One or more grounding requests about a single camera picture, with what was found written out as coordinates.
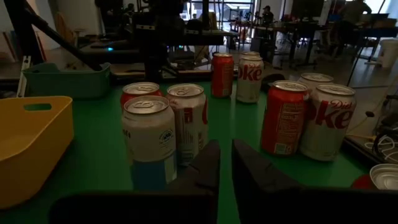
silver can lid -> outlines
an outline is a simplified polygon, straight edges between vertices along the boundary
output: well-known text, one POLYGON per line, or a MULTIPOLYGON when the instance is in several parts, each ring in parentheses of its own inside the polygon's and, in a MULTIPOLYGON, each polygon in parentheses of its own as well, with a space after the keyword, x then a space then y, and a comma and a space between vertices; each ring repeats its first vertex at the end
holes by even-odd
POLYGON ((168 94, 178 97, 197 96, 202 94, 203 92, 203 87, 195 84, 179 84, 170 86, 170 88, 167 89, 168 94))
POLYGON ((380 190, 398 190, 398 165, 379 164, 372 167, 370 176, 380 190))
POLYGON ((314 82, 332 82, 334 80, 333 77, 320 73, 303 73, 301 77, 314 82))
POLYGON ((132 114, 153 114, 167 107, 169 107, 169 101, 162 96, 139 96, 124 104, 124 109, 132 114))
POLYGON ((341 96, 352 96, 355 95, 355 90, 350 87, 337 85, 337 84, 320 84, 317 89, 325 93, 341 95, 341 96))
POLYGON ((274 86, 281 90, 286 91, 307 91, 308 87, 303 83, 295 82, 295 81, 276 81, 274 82, 274 86))
POLYGON ((228 54, 228 53, 215 53, 214 56, 215 57, 232 57, 232 55, 228 54))
POLYGON ((260 56, 244 56, 242 60, 249 60, 249 61, 260 61, 262 57, 260 56))
POLYGON ((242 52, 241 55, 250 55, 250 56, 252 56, 252 55, 260 55, 260 53, 259 52, 242 52))
POLYGON ((148 95, 159 90, 159 85, 151 82, 132 83, 123 87, 123 92, 132 95, 148 95))

green table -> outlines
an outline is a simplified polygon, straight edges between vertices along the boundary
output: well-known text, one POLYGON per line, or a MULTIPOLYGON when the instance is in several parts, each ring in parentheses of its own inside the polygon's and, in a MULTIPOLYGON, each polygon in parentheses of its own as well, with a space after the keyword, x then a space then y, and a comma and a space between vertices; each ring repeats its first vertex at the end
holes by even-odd
MULTIPOLYGON (((267 98, 262 94, 256 105, 236 102, 234 93, 231 99, 216 99, 210 96, 210 83, 198 84, 209 96, 209 137, 219 140, 221 146, 218 221, 239 223, 231 177, 231 140, 242 139, 260 150, 267 98)), ((89 190, 132 189, 121 131, 120 96, 121 86, 103 99, 73 102, 75 138, 71 146, 42 190, 28 202, 0 212, 0 223, 46 223, 51 204, 60 197, 89 190)), ((349 187, 368 171, 344 153, 335 162, 318 162, 301 154, 264 156, 291 178, 311 186, 349 187)))

yellow plastic bin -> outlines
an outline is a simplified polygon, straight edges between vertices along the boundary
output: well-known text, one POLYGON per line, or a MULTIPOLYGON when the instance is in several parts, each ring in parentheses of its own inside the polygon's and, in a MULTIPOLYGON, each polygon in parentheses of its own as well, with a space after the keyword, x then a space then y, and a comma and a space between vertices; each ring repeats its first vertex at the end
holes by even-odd
POLYGON ((67 96, 0 100, 0 209, 35 195, 73 139, 67 96))

teal plastic bin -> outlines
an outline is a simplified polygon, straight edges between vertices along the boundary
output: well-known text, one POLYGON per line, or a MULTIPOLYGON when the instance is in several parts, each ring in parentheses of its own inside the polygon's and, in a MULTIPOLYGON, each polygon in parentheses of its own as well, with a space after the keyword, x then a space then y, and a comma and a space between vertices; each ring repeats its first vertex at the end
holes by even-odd
POLYGON ((69 96, 74 99, 99 98, 109 90, 110 64, 102 71, 64 70, 54 63, 41 63, 25 69, 30 96, 69 96))

red soda can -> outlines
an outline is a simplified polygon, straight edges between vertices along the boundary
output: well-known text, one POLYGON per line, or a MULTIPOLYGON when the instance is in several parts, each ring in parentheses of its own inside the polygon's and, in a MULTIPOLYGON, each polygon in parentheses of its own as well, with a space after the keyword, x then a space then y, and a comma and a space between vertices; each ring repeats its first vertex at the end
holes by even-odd
POLYGON ((214 54, 211 94, 220 98, 231 96, 233 78, 234 59, 232 55, 226 53, 214 54))
POLYGON ((267 111, 261 134, 262 149, 270 154, 290 156, 299 146, 308 87, 293 81, 277 81, 268 92, 267 111))
POLYGON ((123 87, 123 94, 120 97, 120 104, 122 110, 124 108, 124 104, 138 96, 163 96, 162 92, 159 89, 159 85, 151 82, 139 82, 132 83, 123 87))

